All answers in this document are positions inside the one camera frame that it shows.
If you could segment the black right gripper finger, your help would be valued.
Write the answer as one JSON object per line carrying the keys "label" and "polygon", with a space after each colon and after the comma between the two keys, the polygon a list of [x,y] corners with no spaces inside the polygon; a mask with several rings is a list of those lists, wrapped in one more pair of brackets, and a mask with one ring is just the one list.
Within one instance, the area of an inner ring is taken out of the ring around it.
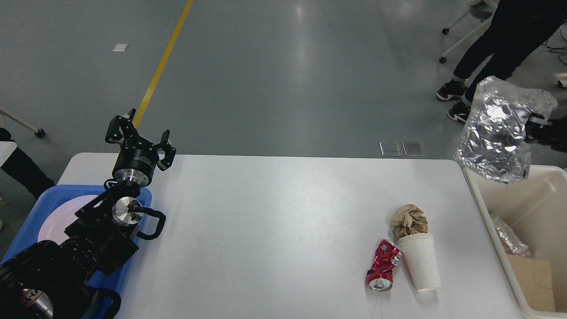
{"label": "black right gripper finger", "polygon": [[547,120],[545,116],[538,113],[530,113],[524,124],[524,142],[549,146],[551,142],[546,124]]}

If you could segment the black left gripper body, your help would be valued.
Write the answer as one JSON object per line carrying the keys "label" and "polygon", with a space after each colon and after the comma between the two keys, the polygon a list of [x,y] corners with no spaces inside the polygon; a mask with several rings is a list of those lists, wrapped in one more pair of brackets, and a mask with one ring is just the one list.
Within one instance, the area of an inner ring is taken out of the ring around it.
{"label": "black left gripper body", "polygon": [[158,161],[159,155],[156,151],[122,148],[112,176],[115,180],[129,180],[145,187],[152,182]]}

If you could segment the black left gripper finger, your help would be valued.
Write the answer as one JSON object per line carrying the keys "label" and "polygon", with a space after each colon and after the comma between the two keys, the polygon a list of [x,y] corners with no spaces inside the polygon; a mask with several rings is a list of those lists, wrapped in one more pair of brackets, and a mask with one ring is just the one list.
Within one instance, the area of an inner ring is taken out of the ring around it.
{"label": "black left gripper finger", "polygon": [[177,153],[177,149],[171,145],[169,140],[170,133],[171,131],[169,129],[165,130],[164,133],[162,133],[160,142],[153,147],[156,153],[163,151],[163,158],[159,159],[156,164],[160,171],[166,171],[172,166]]}
{"label": "black left gripper finger", "polygon": [[126,115],[116,115],[108,125],[105,142],[117,144],[121,149],[136,148],[142,145],[142,139],[133,125],[136,109],[132,108]]}

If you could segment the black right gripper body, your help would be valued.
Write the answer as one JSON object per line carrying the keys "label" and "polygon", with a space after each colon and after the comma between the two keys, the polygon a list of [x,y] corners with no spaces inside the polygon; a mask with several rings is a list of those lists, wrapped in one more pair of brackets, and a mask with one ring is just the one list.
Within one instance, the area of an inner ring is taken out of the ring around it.
{"label": "black right gripper body", "polygon": [[567,125],[549,125],[550,142],[549,147],[561,153],[567,153]]}

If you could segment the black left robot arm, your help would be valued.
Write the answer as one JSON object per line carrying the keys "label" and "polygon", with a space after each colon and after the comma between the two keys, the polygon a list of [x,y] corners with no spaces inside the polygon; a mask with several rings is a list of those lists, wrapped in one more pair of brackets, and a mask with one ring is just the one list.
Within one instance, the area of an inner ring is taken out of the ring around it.
{"label": "black left robot arm", "polygon": [[105,182],[105,191],[75,212],[64,230],[62,244],[42,240],[1,265],[1,317],[4,319],[113,319],[120,310],[118,292],[95,288],[88,281],[96,272],[109,276],[138,250],[135,238],[154,240],[166,223],[163,212],[137,200],[152,182],[156,168],[172,166],[176,148],[170,131],[160,142],[142,137],[133,117],[136,110],[117,115],[105,141],[120,153]]}

